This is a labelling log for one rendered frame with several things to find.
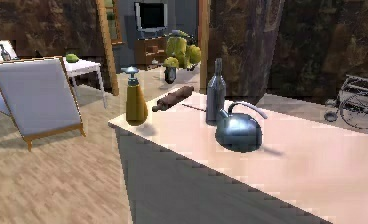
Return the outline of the dark glass bottle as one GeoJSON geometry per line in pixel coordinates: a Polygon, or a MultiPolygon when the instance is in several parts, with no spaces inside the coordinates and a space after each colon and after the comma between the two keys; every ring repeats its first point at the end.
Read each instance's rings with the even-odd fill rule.
{"type": "Polygon", "coordinates": [[[11,56],[7,52],[7,50],[4,48],[4,45],[3,44],[0,45],[0,48],[1,48],[1,57],[3,58],[3,60],[4,61],[10,61],[11,60],[11,56]]]}

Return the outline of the white side table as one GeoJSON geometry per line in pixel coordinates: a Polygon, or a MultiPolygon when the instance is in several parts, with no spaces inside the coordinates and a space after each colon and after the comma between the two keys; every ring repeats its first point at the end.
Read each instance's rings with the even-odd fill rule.
{"type": "Polygon", "coordinates": [[[101,74],[101,64],[98,62],[88,61],[79,59],[75,63],[69,63],[66,58],[63,58],[65,69],[67,76],[72,79],[73,83],[73,89],[76,89],[76,80],[75,78],[77,76],[95,72],[97,74],[98,82],[99,82],[99,88],[102,93],[102,100],[104,107],[107,107],[107,100],[105,97],[105,91],[104,91],[104,83],[103,78],[101,74]]]}

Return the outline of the brown wooden rolling pin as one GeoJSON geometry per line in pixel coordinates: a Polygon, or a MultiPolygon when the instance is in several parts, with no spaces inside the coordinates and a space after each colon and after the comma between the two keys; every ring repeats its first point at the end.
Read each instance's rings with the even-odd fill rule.
{"type": "Polygon", "coordinates": [[[193,91],[193,86],[183,86],[172,93],[168,93],[166,96],[157,101],[157,104],[152,107],[152,111],[166,111],[172,106],[191,96],[193,91]]]}

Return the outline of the pale pink worktop counter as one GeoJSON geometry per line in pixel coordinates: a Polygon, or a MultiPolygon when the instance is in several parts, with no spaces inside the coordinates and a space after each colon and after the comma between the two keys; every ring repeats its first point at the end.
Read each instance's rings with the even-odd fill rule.
{"type": "Polygon", "coordinates": [[[110,120],[134,224],[368,224],[368,135],[286,114],[225,149],[193,94],[138,127],[110,120]]]}

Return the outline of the yellow green scooter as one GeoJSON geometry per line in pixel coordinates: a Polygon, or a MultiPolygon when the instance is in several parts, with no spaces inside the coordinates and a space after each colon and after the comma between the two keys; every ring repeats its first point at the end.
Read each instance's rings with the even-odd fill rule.
{"type": "Polygon", "coordinates": [[[168,84],[176,80],[178,69],[193,71],[201,61],[201,49],[193,36],[181,30],[173,30],[166,43],[166,56],[163,61],[164,79],[168,84]]]}

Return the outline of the black television set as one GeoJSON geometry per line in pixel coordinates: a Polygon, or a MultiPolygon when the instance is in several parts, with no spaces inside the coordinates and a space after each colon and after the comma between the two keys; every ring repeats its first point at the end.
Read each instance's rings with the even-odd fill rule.
{"type": "Polygon", "coordinates": [[[168,6],[165,3],[135,2],[137,30],[155,33],[168,27],[168,6]]]}

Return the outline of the grey metal kettle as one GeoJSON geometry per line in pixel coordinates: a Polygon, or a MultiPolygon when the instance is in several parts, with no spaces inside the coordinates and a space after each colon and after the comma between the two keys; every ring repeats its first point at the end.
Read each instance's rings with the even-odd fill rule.
{"type": "Polygon", "coordinates": [[[228,150],[240,153],[253,152],[262,145],[263,132],[260,124],[249,114],[234,113],[233,109],[242,105],[257,112],[263,119],[268,116],[258,107],[244,101],[234,101],[228,110],[219,110],[215,139],[228,150]]]}

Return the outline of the brown wooden television cabinet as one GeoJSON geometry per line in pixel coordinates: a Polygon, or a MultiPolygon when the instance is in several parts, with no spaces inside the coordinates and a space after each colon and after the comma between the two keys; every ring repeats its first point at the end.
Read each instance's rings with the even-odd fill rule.
{"type": "Polygon", "coordinates": [[[135,41],[135,63],[138,69],[150,70],[159,67],[166,58],[166,38],[155,37],[135,41]]]}

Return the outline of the thin dark stick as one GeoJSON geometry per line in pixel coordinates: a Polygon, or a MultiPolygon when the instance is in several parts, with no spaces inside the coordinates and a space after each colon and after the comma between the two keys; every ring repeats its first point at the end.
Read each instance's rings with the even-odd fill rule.
{"type": "Polygon", "coordinates": [[[201,108],[194,107],[194,106],[187,105],[187,104],[181,104],[181,105],[182,105],[182,106],[185,106],[185,107],[188,107],[188,108],[191,108],[191,109],[194,109],[194,110],[201,111],[201,112],[206,112],[206,109],[201,109],[201,108]]]}

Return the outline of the yellow soap dispenser bottle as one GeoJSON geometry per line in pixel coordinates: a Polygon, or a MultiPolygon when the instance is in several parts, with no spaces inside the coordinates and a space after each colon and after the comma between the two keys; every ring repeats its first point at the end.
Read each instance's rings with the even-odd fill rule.
{"type": "Polygon", "coordinates": [[[121,69],[128,75],[127,100],[126,100],[126,121],[131,126],[143,124],[148,117],[148,109],[144,99],[140,83],[136,74],[139,70],[129,66],[121,69]]]}

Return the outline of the grey metal bottle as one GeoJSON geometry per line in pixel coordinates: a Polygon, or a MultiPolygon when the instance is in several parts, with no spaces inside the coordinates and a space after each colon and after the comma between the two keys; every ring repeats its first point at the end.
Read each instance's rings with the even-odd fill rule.
{"type": "Polygon", "coordinates": [[[217,115],[224,108],[226,84],[222,76],[222,59],[215,60],[215,72],[207,86],[206,123],[215,124],[217,115]]]}

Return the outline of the wooden wall shelf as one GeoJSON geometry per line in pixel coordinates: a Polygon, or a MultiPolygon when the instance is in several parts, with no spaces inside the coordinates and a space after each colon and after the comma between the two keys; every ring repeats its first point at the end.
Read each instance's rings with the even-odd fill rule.
{"type": "Polygon", "coordinates": [[[122,35],[118,19],[116,0],[104,0],[104,4],[106,9],[111,42],[113,45],[121,44],[122,35]]]}

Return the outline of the grey cushioned wooden chair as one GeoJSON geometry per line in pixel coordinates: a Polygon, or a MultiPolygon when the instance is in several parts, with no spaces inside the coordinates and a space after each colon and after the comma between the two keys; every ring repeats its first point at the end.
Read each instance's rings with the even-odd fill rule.
{"type": "Polygon", "coordinates": [[[60,56],[0,62],[0,112],[28,146],[35,139],[84,130],[60,56]]]}

